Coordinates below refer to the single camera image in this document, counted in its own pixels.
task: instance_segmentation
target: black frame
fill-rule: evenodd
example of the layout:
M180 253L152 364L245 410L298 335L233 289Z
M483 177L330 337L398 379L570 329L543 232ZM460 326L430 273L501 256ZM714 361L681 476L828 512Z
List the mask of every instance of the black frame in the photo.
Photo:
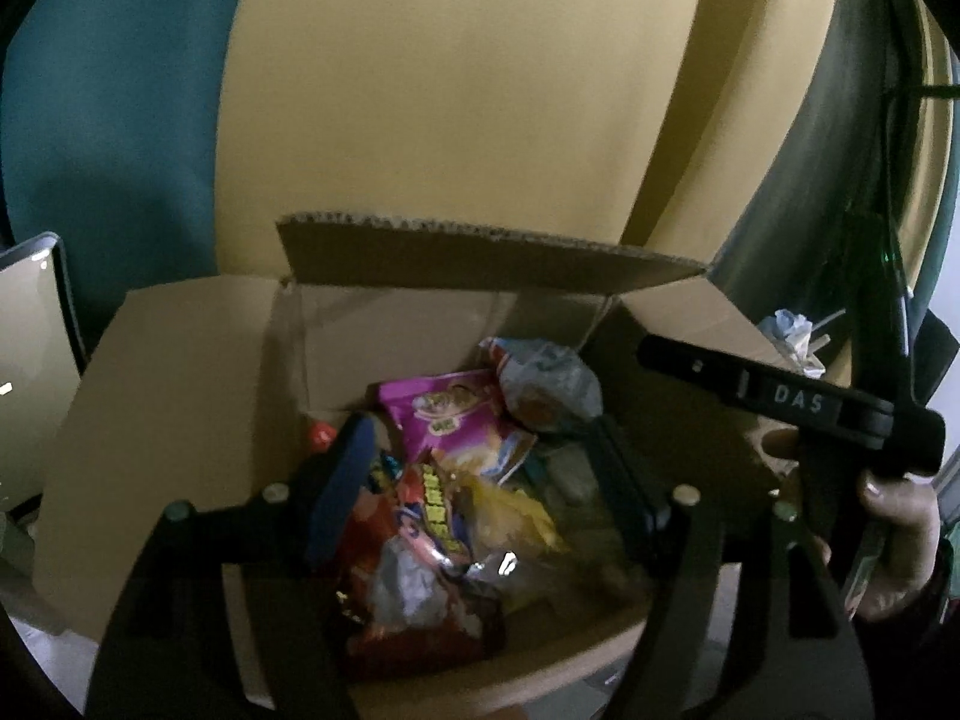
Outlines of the black frame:
M0 253L0 271L6 271L10 266L43 250L50 250L50 259L53 261L54 275L56 276L56 293L59 295L61 314L64 316L66 337L70 341L70 349L73 352L74 362L77 364L77 372L80 373L80 376L83 376L83 372L86 370L86 352L83 348L83 339L80 337L77 315L73 309L70 279L66 271L66 251L61 237L52 232L40 233L30 240Z

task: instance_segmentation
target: box flap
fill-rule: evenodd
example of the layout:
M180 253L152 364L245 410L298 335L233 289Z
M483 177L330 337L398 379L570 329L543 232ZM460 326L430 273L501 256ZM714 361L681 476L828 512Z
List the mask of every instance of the box flap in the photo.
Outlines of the box flap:
M769 506L776 479L744 435L755 415L728 409L702 389L645 370L637 346L648 333L771 365L770 341L705 278L622 295L584 350L604 385L604 405L659 478L693 484L723 501L731 521Z
M611 295L704 271L637 247L442 221L330 212L277 229L301 284Z
M296 412L267 370L283 297L271 279L179 282L130 293L107 327L53 442L35 554L80 634L102 637L168 503L232 506L289 474Z

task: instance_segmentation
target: yellow wall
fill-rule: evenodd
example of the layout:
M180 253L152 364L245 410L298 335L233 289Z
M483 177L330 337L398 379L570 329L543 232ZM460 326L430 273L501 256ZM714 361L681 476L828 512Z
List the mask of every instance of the yellow wall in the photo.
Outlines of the yellow wall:
M800 106L832 4L240 0L218 128L220 267L284 274L274 221L313 209L707 260Z

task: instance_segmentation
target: computer screen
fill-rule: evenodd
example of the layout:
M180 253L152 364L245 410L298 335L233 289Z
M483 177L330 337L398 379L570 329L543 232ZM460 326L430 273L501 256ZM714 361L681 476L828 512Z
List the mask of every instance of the computer screen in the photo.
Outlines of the computer screen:
M0 254L0 512L42 492L45 447L80 384L60 245L40 236Z

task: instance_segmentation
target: blue object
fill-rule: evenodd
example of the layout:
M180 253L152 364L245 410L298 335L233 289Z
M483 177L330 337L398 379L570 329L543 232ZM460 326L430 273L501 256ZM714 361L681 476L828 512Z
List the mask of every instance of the blue object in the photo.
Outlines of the blue object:
M220 86L237 0L37 0L8 48L0 155L16 240L70 250L80 328L127 290L216 272Z
M330 449L304 461L291 481L295 527L305 539L304 560L317 568L340 544L360 488L377 458L376 431L366 415L352 415Z

